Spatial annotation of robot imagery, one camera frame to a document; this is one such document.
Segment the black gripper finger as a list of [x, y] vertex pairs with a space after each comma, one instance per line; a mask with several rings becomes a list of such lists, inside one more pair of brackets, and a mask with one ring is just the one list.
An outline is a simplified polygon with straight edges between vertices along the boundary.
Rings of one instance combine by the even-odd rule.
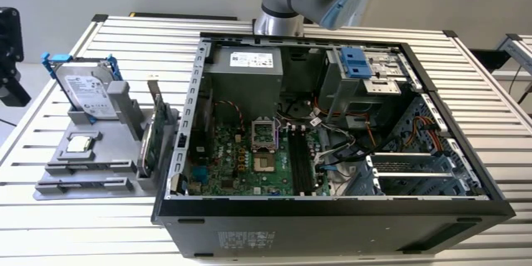
[[13, 7], [1, 7], [1, 102], [7, 107], [24, 107], [31, 101], [16, 69], [23, 60], [20, 13]]

